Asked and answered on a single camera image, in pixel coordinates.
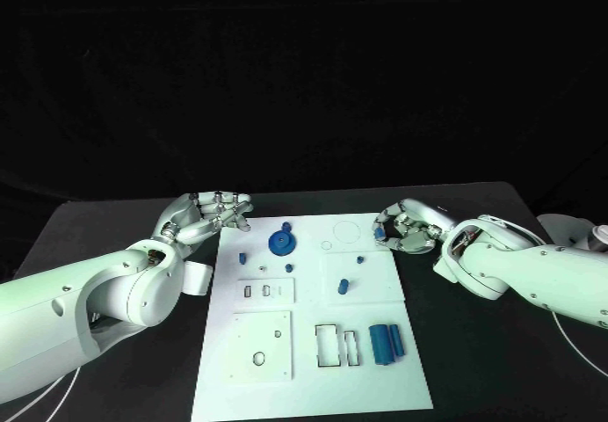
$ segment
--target table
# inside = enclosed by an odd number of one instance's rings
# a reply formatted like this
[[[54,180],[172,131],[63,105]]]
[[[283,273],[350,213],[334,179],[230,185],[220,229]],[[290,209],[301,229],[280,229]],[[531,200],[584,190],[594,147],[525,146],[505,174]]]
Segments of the table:
[[[545,234],[502,182],[253,195],[252,217],[380,212],[403,198],[440,205],[458,219],[491,214]],[[123,249],[152,231],[172,199],[67,202],[51,215],[17,276]],[[217,236],[191,260],[214,264]],[[322,417],[322,420],[599,420],[608,417],[608,379],[581,361],[550,313],[508,290],[475,297],[432,271],[437,251],[394,253],[414,340],[435,409]],[[190,420],[208,298],[181,295],[165,321],[125,339],[80,369],[53,421]],[[608,333],[561,318],[571,340],[608,368]],[[15,422],[44,421],[70,376]],[[4,420],[38,393],[0,405]]]

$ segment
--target blue object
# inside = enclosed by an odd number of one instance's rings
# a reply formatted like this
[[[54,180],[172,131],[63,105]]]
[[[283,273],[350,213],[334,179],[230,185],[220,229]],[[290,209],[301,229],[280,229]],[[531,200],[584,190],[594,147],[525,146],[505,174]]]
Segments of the blue object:
[[[386,325],[370,327],[373,359],[375,365],[387,365],[394,362],[393,349],[390,348],[388,329]]]
[[[272,233],[267,239],[267,248],[279,257],[283,257],[293,251],[295,237],[290,234],[290,224],[288,222],[283,222],[280,230]]]
[[[383,228],[377,227],[375,230],[373,231],[373,237],[375,239],[378,239],[380,237],[386,237],[386,233],[383,233]]]
[[[341,295],[345,295],[347,290],[348,290],[348,281],[345,279],[341,279],[339,285],[338,285],[338,293]]]
[[[390,331],[390,340],[393,341],[393,349],[396,356],[403,356],[403,343],[401,343],[401,335],[399,334],[399,327],[396,325],[388,325]]]

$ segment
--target white rectangular piece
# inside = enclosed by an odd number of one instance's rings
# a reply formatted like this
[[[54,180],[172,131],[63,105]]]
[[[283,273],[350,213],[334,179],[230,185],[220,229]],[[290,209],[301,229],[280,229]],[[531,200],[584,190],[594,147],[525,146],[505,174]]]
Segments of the white rectangular piece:
[[[292,302],[293,279],[239,280],[236,282],[236,309],[289,305]]]
[[[414,346],[411,326],[403,306],[403,292],[391,254],[377,246],[371,234],[377,214],[305,215],[247,219],[247,233],[224,229],[218,240],[214,264],[214,282],[210,295],[208,316],[204,328],[203,354],[192,405],[192,422],[224,421],[256,418],[288,418],[370,411],[404,411],[432,409],[424,372]],[[290,224],[296,239],[295,250],[277,257],[267,250],[267,238],[280,230],[282,222]],[[246,254],[246,263],[237,262],[237,254]],[[341,258],[324,259],[328,254]],[[362,256],[362,263],[355,257]],[[324,295],[324,276],[329,262],[345,272],[358,266],[360,274],[370,266],[383,267],[384,286],[391,293],[375,289],[373,302],[328,305]],[[292,272],[285,272],[285,265]],[[290,311],[290,359],[292,375],[283,382],[224,382],[224,339],[230,332],[234,312],[236,283],[259,277],[293,279],[295,301],[272,306],[272,310]],[[357,298],[357,273],[345,297]],[[331,283],[335,290],[339,279]],[[337,325],[339,367],[318,367],[316,336],[314,327]],[[390,365],[374,365],[368,327],[374,324],[397,324],[406,355]],[[360,366],[345,362],[344,331],[355,332]]]
[[[388,251],[328,253],[321,262],[322,296],[326,304],[403,301],[401,283]],[[341,279],[348,281],[345,295],[338,293]]]
[[[357,349],[357,336],[354,331],[344,332],[344,349],[345,349],[345,364],[350,367],[360,365],[358,349]]]
[[[231,315],[224,339],[224,380],[267,382],[290,379],[290,314]]]
[[[338,329],[335,325],[316,325],[314,327],[316,336],[316,366],[339,366]]]

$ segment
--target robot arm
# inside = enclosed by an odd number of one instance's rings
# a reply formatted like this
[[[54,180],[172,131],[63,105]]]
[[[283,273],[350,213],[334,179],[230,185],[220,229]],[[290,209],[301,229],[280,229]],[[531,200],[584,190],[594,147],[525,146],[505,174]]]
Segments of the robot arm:
[[[384,238],[390,216],[403,239]],[[377,244],[407,253],[426,253],[442,242],[433,270],[479,297],[495,300],[512,287],[535,306],[608,328],[608,255],[579,249],[580,242],[576,247],[544,244],[528,230],[489,215],[455,224],[410,199],[386,208],[371,229]]]
[[[182,195],[126,248],[0,285],[0,403],[53,382],[158,324],[180,293],[203,294],[210,268],[184,262],[227,226],[249,230],[237,193]],[[89,314],[102,315],[93,323]]]

